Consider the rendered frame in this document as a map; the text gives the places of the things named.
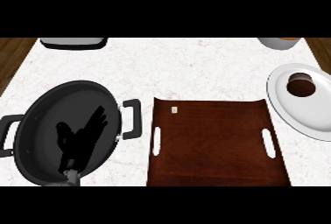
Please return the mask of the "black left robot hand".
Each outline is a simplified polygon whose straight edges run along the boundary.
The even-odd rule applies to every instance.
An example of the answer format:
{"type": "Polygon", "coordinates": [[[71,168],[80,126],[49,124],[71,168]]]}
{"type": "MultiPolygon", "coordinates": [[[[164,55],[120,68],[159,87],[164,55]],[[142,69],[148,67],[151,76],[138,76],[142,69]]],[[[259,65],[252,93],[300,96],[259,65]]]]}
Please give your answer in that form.
{"type": "Polygon", "coordinates": [[[85,171],[107,125],[108,121],[102,106],[98,107],[86,126],[77,132],[73,132],[65,122],[57,124],[57,145],[62,151],[58,168],[61,173],[70,170],[85,171]]]}

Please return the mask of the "dark brown wooden tray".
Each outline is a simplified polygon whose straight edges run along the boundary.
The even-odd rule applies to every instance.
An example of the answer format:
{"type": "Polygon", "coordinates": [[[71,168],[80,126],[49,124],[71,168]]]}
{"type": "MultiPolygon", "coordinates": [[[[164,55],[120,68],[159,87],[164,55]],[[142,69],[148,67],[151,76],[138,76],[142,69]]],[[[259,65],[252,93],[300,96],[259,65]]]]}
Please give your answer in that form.
{"type": "Polygon", "coordinates": [[[290,186],[283,153],[269,157],[275,129],[266,101],[154,100],[150,186],[290,186]]]}

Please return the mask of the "white oval plate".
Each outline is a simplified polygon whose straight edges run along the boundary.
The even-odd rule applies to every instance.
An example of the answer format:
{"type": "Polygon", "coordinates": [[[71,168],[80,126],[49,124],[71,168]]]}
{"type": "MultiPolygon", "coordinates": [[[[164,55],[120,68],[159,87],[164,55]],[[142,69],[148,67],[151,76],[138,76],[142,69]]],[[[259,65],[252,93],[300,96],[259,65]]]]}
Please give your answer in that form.
{"type": "Polygon", "coordinates": [[[305,64],[281,65],[268,77],[266,93],[287,124],[306,136],[331,142],[331,75],[305,64]],[[315,92],[306,97],[287,90],[289,84],[302,79],[315,85],[315,92]]]}

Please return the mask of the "brown chocolate cupcake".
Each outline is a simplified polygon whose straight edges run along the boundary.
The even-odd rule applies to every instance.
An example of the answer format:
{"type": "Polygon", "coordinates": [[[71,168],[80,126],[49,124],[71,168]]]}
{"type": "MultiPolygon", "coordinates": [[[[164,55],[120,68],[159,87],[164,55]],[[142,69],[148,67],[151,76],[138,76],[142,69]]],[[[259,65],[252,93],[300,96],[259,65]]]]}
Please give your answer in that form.
{"type": "Polygon", "coordinates": [[[296,97],[308,97],[317,92],[317,85],[309,74],[291,74],[287,82],[287,92],[296,97]]]}

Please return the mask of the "grey and black appliance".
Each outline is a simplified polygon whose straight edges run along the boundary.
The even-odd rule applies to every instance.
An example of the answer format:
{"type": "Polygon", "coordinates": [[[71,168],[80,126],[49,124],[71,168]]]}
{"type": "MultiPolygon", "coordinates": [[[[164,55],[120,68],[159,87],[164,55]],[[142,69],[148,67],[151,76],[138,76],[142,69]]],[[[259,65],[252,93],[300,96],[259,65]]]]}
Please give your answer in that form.
{"type": "Polygon", "coordinates": [[[107,38],[42,38],[40,43],[49,49],[58,50],[96,50],[107,43],[107,38]]]}

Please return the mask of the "grey pot with orange content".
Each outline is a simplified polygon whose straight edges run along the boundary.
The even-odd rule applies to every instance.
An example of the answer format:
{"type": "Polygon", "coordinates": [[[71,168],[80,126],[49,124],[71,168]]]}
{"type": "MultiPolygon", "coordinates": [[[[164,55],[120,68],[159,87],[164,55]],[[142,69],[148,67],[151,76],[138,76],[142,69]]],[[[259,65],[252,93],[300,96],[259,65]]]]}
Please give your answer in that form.
{"type": "Polygon", "coordinates": [[[296,46],[300,38],[259,38],[262,44],[275,50],[289,50],[296,46]]]}

